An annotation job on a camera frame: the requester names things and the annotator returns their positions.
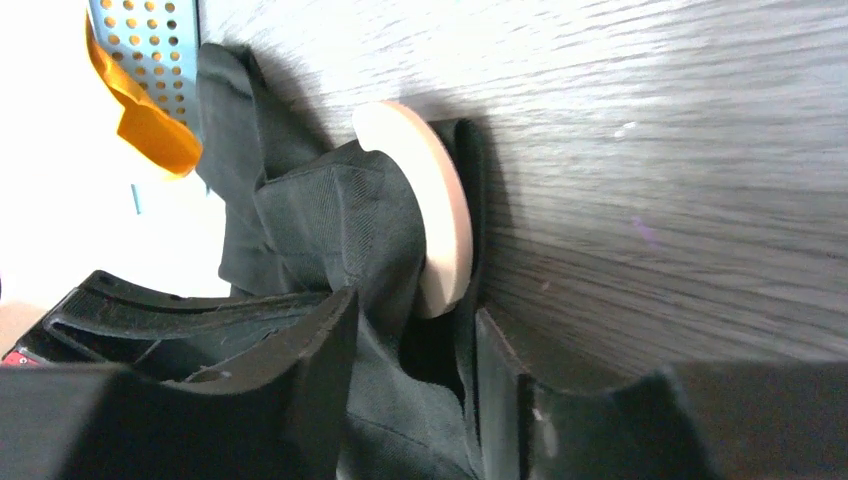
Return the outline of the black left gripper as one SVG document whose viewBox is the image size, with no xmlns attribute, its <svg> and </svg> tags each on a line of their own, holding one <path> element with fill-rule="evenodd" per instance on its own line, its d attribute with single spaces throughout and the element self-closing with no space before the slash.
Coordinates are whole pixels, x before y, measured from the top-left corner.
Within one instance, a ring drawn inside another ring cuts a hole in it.
<svg viewBox="0 0 848 480">
<path fill-rule="evenodd" d="M 23 334 L 1 363 L 112 362 L 158 380 L 182 381 L 295 325 L 327 297 L 187 298 L 95 271 Z"/>
</svg>

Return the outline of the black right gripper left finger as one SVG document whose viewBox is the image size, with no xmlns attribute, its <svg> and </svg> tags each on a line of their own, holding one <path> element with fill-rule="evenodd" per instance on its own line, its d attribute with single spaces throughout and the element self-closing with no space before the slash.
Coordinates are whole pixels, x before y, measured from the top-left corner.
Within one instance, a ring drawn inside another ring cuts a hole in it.
<svg viewBox="0 0 848 480">
<path fill-rule="evenodd" d="M 333 479 L 356 351 L 355 291 L 186 385 L 204 433 L 182 479 Z"/>
</svg>

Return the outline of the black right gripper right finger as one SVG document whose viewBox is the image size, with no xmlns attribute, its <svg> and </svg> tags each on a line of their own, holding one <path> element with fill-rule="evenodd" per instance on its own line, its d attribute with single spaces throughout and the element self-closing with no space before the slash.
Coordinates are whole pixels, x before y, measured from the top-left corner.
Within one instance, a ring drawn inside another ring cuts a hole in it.
<svg viewBox="0 0 848 480">
<path fill-rule="evenodd" d="M 659 478 L 615 399 L 630 380 L 493 305 L 475 333 L 486 478 Z"/>
</svg>

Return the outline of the black garment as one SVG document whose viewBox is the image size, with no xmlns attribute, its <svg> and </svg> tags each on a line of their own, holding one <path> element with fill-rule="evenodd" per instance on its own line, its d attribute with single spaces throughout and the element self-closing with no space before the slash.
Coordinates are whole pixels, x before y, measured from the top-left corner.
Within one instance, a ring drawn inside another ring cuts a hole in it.
<svg viewBox="0 0 848 480">
<path fill-rule="evenodd" d="M 329 147 L 245 47 L 202 45 L 198 175 L 225 202 L 220 277 L 236 295 L 357 289 L 360 320 L 338 469 L 346 479 L 479 479 L 475 312 L 412 311 L 423 225 L 397 165 Z"/>
</svg>

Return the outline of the cream hanger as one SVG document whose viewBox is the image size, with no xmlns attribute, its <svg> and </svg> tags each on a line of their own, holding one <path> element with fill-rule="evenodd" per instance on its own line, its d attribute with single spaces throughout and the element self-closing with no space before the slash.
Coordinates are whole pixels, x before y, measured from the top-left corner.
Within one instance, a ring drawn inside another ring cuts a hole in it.
<svg viewBox="0 0 848 480">
<path fill-rule="evenodd" d="M 416 314 L 444 315 L 464 297 L 473 267 L 471 215 L 458 171 L 435 130 L 405 105 L 361 105 L 352 124 L 360 147 L 387 155 L 412 189 L 426 242 Z"/>
</svg>

